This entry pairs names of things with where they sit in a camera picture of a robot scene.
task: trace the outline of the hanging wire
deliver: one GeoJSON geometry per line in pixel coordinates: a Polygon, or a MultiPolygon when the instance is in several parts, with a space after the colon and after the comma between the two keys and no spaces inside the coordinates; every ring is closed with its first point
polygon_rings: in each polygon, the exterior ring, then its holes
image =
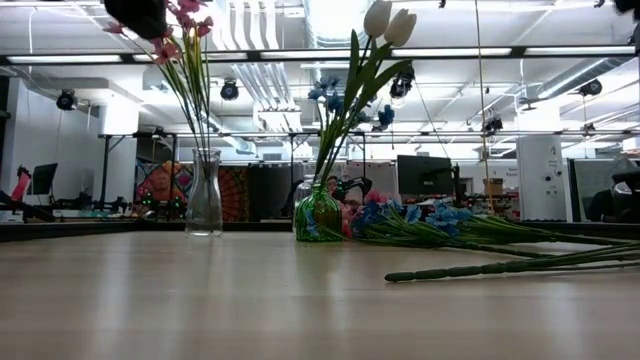
{"type": "Polygon", "coordinates": [[[427,108],[427,104],[424,102],[424,98],[422,97],[422,91],[420,91],[420,86],[416,86],[416,89],[418,89],[418,95],[420,95],[420,101],[422,102],[422,107],[424,108],[424,111],[426,111],[427,113],[427,118],[429,118],[431,127],[433,127],[433,132],[436,134],[436,138],[438,138],[438,143],[440,144],[440,146],[442,146],[442,151],[444,151],[444,156],[448,158],[449,154],[447,153],[447,148],[444,146],[444,143],[442,142],[442,140],[440,140],[440,134],[438,134],[436,125],[433,123],[433,118],[431,118],[431,113],[429,112],[429,108],[427,108]]]}
{"type": "MultiPolygon", "coordinates": [[[[484,109],[484,77],[482,75],[482,50],[480,48],[480,10],[478,10],[478,0],[474,0],[476,8],[476,35],[478,37],[478,68],[480,70],[480,105],[484,109]]],[[[482,131],[487,126],[487,116],[482,111],[482,131]]],[[[487,182],[487,190],[489,191],[489,214],[493,215],[493,193],[491,191],[491,179],[489,178],[489,154],[487,153],[487,137],[482,137],[482,157],[484,159],[485,181],[487,182]]]]}

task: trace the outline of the purple flower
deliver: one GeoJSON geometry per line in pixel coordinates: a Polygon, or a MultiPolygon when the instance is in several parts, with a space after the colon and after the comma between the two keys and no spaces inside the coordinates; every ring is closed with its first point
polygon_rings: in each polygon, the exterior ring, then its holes
{"type": "Polygon", "coordinates": [[[422,209],[420,209],[420,207],[417,205],[411,205],[407,209],[407,215],[404,219],[409,224],[415,224],[420,220],[420,217],[422,217],[422,209]]]}

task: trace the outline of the cardboard box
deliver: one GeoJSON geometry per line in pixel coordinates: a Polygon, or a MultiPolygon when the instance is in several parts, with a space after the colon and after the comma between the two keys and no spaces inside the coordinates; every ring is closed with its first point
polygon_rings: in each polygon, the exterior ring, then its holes
{"type": "Polygon", "coordinates": [[[504,179],[502,178],[490,178],[489,179],[489,187],[487,187],[487,179],[482,179],[484,183],[484,193],[489,195],[489,189],[491,189],[491,195],[502,195],[504,179]]]}

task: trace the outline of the cable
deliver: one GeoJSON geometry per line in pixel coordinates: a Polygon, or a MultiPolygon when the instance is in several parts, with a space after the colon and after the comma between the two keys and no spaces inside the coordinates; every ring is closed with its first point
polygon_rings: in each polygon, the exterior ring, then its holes
{"type": "Polygon", "coordinates": [[[431,127],[433,127],[433,132],[436,134],[436,138],[438,138],[438,143],[440,143],[440,146],[442,146],[442,151],[444,151],[444,155],[446,157],[449,157],[449,154],[447,153],[447,148],[444,146],[444,143],[442,142],[442,140],[440,140],[440,134],[438,134],[438,129],[436,129],[436,125],[433,123],[433,119],[431,118],[431,113],[427,108],[427,104],[424,102],[424,98],[422,97],[422,91],[420,91],[420,86],[416,86],[416,89],[418,89],[418,95],[420,95],[420,101],[422,101],[422,107],[424,107],[424,110],[427,112],[427,117],[429,118],[431,127]]]}
{"type": "Polygon", "coordinates": [[[58,161],[58,146],[60,145],[60,129],[62,129],[62,114],[63,111],[60,110],[60,118],[58,119],[58,135],[56,136],[56,152],[54,160],[58,161]]]}
{"type": "MultiPolygon", "coordinates": [[[[484,89],[484,77],[482,76],[482,50],[480,48],[480,10],[478,10],[478,0],[474,0],[476,7],[476,35],[478,37],[478,69],[480,70],[480,89],[484,89]]],[[[484,91],[480,91],[480,105],[484,109],[484,91]]],[[[487,116],[482,111],[482,131],[487,126],[487,116]]],[[[482,157],[484,158],[485,181],[489,190],[489,214],[493,215],[493,194],[491,191],[491,179],[489,178],[489,154],[487,153],[487,137],[482,137],[482,157]]]]}

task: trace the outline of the computer monitor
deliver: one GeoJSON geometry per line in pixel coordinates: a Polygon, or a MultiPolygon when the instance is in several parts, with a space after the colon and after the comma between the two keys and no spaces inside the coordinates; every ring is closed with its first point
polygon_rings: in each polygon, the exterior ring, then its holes
{"type": "Polygon", "coordinates": [[[58,164],[36,166],[31,175],[31,187],[29,195],[48,195],[53,186],[53,178],[56,175],[58,164]]]}
{"type": "Polygon", "coordinates": [[[451,159],[398,155],[398,188],[403,195],[451,195],[451,159]]]}

